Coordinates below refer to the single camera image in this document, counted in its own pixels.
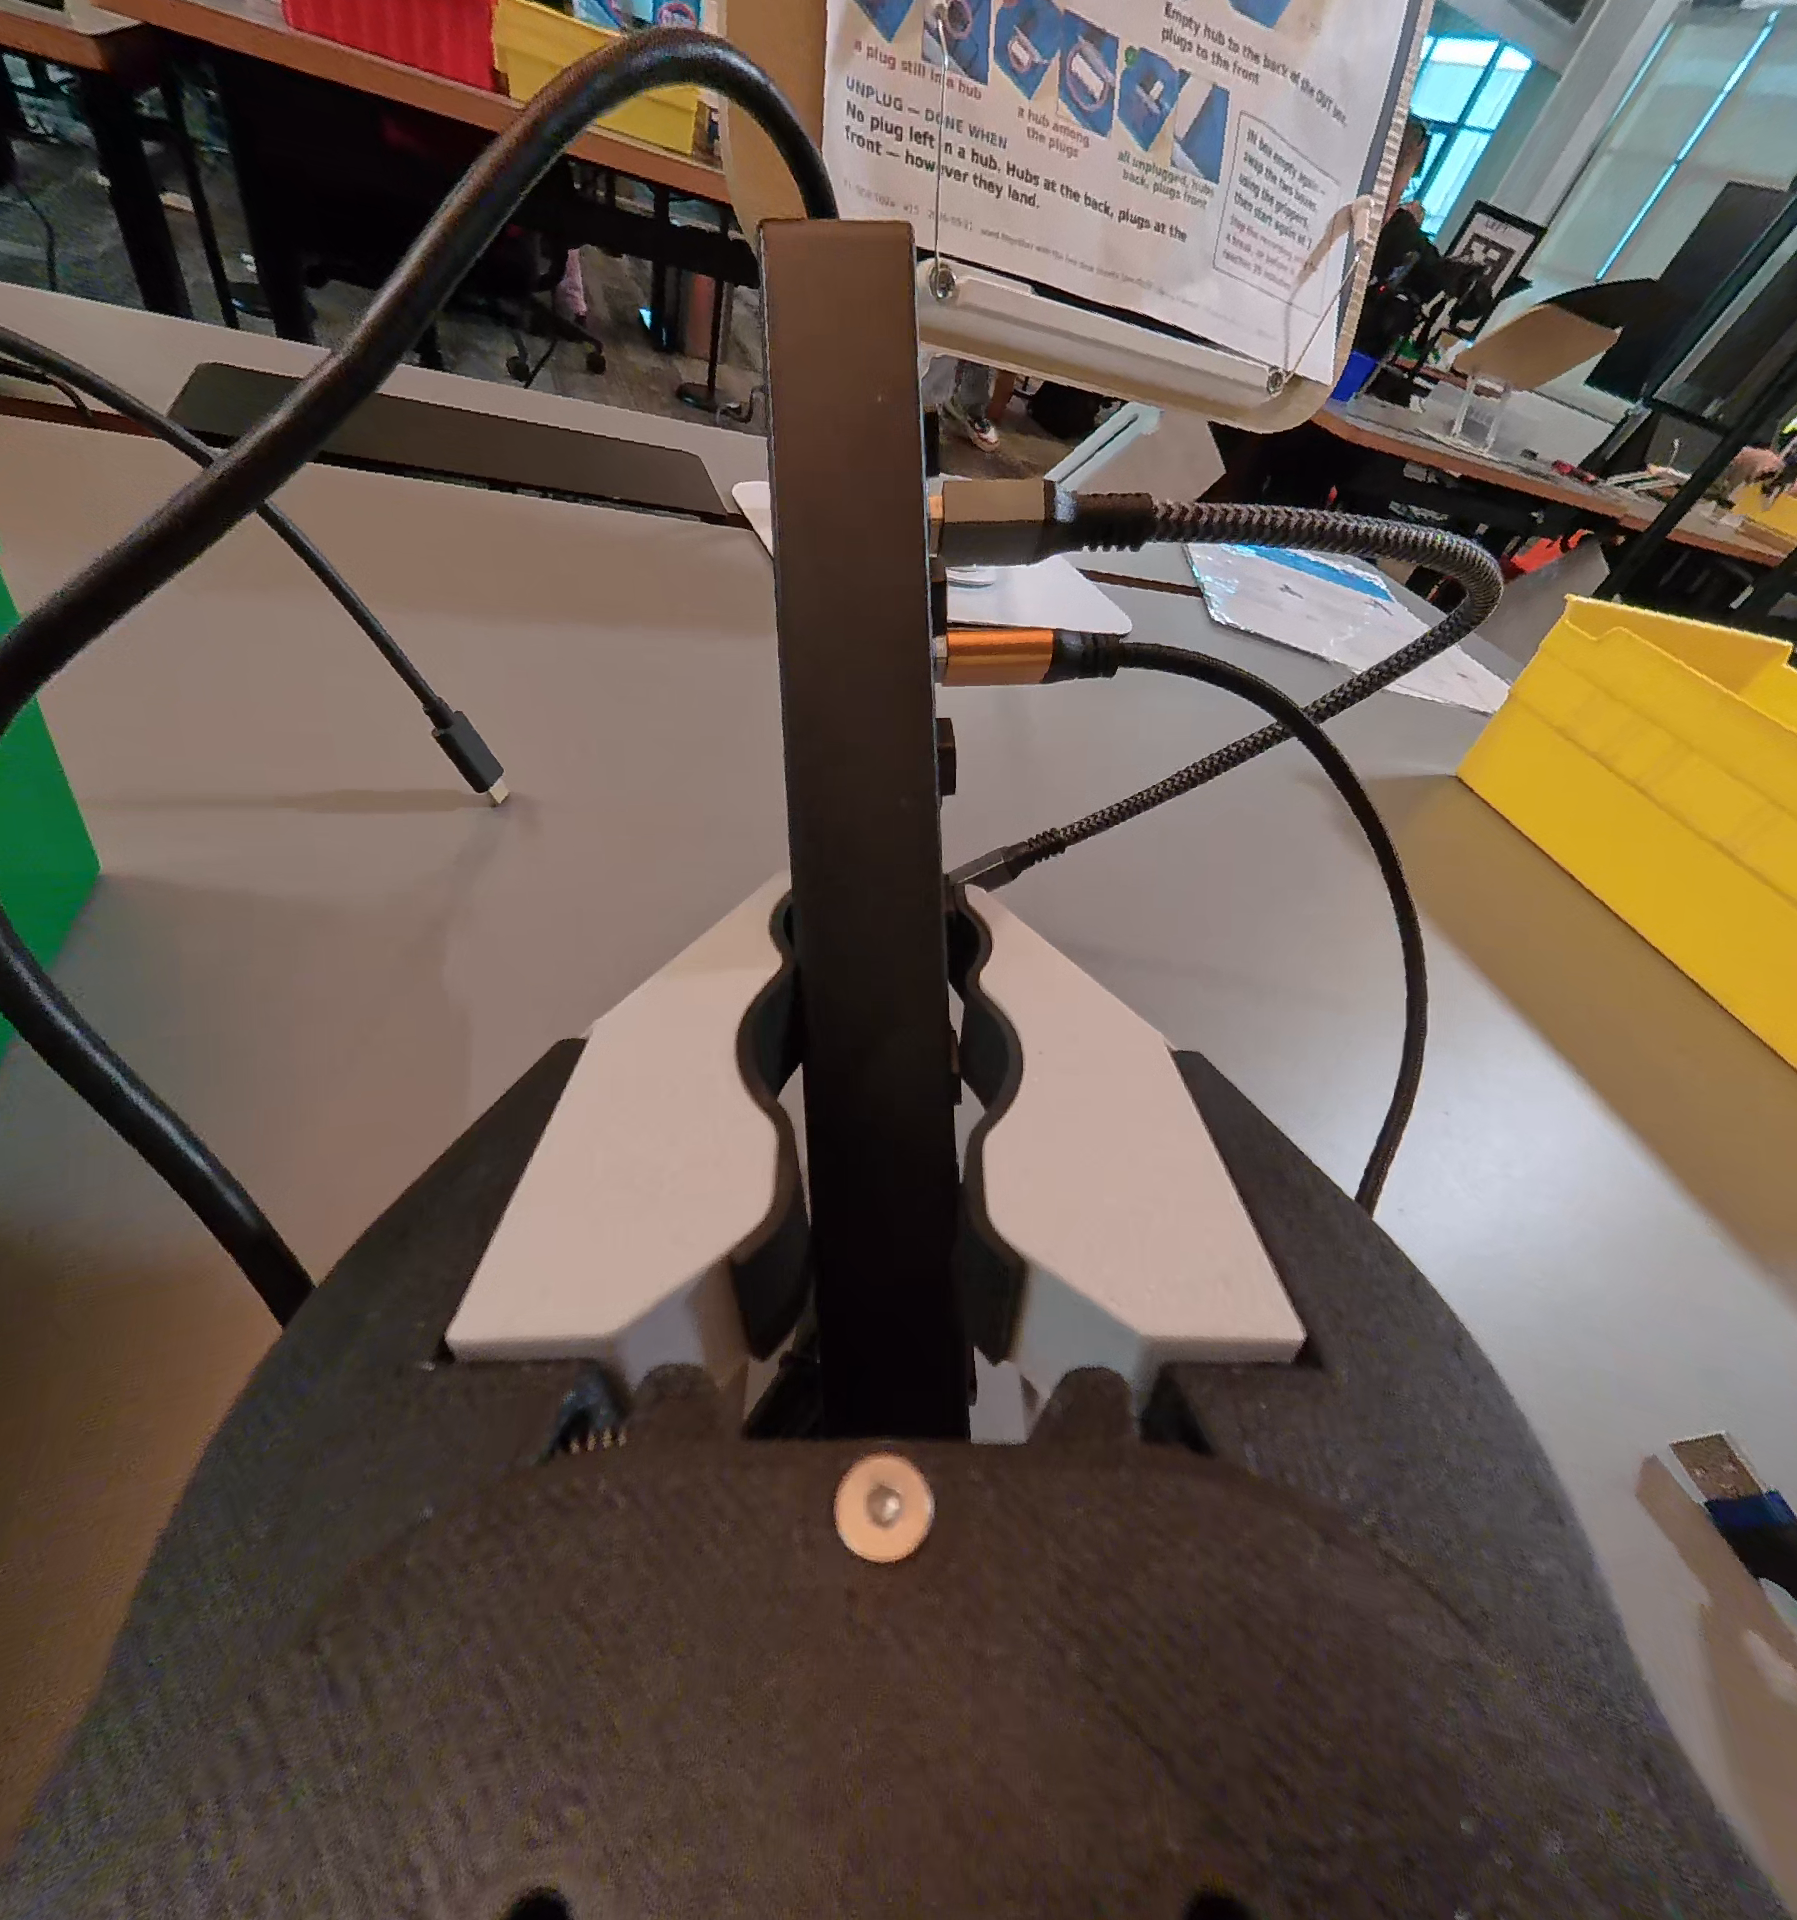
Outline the red plastic bin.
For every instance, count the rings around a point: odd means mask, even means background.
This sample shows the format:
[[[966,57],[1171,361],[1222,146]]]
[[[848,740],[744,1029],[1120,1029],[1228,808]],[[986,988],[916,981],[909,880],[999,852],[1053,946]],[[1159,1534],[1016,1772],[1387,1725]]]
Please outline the red plastic bin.
[[[318,35],[429,77],[498,90],[494,1],[282,1],[293,31]]]

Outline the laminated paper sheet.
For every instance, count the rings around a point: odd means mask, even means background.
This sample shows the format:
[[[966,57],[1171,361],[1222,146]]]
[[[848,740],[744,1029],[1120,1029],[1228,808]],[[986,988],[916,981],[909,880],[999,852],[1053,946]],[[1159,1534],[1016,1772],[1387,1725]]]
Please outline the laminated paper sheet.
[[[1432,617],[1378,568],[1260,545],[1184,548],[1215,624],[1357,675],[1425,636]]]

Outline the yellow plastic bin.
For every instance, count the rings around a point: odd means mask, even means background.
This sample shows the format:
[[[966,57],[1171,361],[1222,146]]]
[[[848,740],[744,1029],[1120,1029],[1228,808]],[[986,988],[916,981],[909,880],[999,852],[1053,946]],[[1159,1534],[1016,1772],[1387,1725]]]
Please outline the yellow plastic bin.
[[[1797,663],[1565,597],[1458,782],[1797,1070]]]

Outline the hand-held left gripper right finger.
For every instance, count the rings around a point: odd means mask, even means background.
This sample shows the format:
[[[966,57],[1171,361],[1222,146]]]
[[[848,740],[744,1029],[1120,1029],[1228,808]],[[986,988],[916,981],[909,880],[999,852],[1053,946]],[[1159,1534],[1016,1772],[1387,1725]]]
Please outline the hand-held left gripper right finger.
[[[1288,1365],[1304,1328],[1187,1080],[1190,1057],[999,899],[958,901],[958,1279],[981,1355],[1043,1402],[1137,1402],[1191,1365]]]

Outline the black cable orange plugs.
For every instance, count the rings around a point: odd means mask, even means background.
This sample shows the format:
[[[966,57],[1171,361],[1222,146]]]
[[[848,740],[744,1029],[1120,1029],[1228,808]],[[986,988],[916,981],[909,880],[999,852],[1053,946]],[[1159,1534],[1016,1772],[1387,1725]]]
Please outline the black cable orange plugs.
[[[950,875],[958,888],[995,892],[1062,852],[1134,820],[1142,812],[1187,795],[1224,772],[1288,742],[1300,745],[1330,782],[1355,818],[1378,870],[1391,905],[1397,958],[1404,979],[1404,1033],[1400,1041],[1393,1091],[1383,1122],[1369,1149],[1355,1190],[1357,1204],[1375,1213],[1387,1184],[1396,1154],[1404,1141],[1420,1088],[1420,1068],[1429,1033],[1429,970],[1420,916],[1410,896],[1393,840],[1367,788],[1322,728],[1289,694],[1260,675],[1210,654],[1171,643],[1081,633],[1069,629],[953,629],[935,639],[935,679],[943,687],[1018,687],[1107,682],[1118,673],[1159,673],[1198,684],[1245,702],[1266,719],[1257,736],[1233,742],[1204,757],[1153,788],[1088,814],[1074,827],[1050,828],[1036,837],[986,852]]]

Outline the thin black cable blue plug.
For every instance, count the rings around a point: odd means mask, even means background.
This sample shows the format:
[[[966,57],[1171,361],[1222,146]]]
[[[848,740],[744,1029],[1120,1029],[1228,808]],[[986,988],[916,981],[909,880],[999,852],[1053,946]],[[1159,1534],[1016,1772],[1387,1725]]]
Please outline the thin black cable blue plug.
[[[1718,1661],[1797,1698],[1797,1510],[1726,1432],[1646,1454],[1635,1497],[1701,1590]]]

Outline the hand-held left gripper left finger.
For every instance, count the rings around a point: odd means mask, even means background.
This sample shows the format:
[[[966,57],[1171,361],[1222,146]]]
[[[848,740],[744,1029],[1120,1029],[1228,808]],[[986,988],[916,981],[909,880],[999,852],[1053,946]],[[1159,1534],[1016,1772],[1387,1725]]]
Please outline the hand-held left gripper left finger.
[[[809,1297],[785,1091],[803,1057],[777,875],[589,1031],[444,1334],[458,1362],[735,1380]]]

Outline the black USB hub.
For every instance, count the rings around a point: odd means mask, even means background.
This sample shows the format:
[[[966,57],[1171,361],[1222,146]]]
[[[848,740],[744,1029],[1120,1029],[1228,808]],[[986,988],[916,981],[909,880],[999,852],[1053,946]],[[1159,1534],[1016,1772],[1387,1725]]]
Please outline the black USB hub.
[[[759,243],[822,1425],[963,1442],[912,230],[766,221]]]

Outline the yellow shelf bin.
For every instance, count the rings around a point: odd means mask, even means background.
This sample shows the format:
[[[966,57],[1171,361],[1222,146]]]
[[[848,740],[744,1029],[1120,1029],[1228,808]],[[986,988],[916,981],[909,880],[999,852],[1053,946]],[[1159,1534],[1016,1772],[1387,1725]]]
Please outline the yellow shelf bin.
[[[492,61],[506,95],[525,101],[566,67],[652,26],[698,26],[692,1],[497,1]],[[630,137],[684,158],[710,153],[713,109],[701,87],[654,84],[599,117],[611,135]]]

